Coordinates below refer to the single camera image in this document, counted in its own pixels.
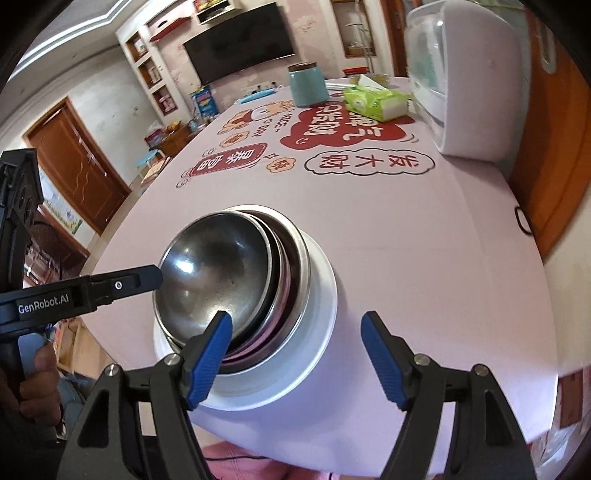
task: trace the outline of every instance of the stacked bowls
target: stacked bowls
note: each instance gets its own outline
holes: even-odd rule
[[[301,320],[310,293],[310,257],[300,231],[276,210],[242,205],[191,223],[166,249],[156,318],[180,351],[218,310],[233,332],[220,375],[272,358]]]

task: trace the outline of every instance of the power outlet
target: power outlet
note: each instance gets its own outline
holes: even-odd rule
[[[242,97],[247,97],[255,92],[260,92],[261,90],[268,90],[269,88],[274,88],[277,86],[277,82],[261,82],[255,85],[249,85],[248,87],[241,88],[240,91],[242,92]]]

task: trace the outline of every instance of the white container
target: white container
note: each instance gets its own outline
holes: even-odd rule
[[[408,14],[404,34],[418,111],[442,154],[506,157],[521,97],[517,32],[488,9],[440,0]]]

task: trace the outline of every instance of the wooden door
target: wooden door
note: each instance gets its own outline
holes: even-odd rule
[[[40,167],[64,198],[99,234],[129,195],[86,131],[68,99],[45,114],[25,134],[37,149]]]
[[[406,49],[404,48],[406,17],[413,8],[420,7],[423,0],[381,0],[381,4],[392,51],[394,74],[396,77],[407,77]]]
[[[528,213],[542,259],[572,220],[591,180],[591,89],[556,40],[556,69],[545,26],[526,11],[531,45],[530,105],[509,185]]]

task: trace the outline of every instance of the orange wooden panel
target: orange wooden panel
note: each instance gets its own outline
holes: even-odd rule
[[[591,93],[556,41],[557,70],[544,71],[535,17],[528,14],[532,55],[530,105],[509,179],[529,214],[542,258],[570,223],[589,184]]]

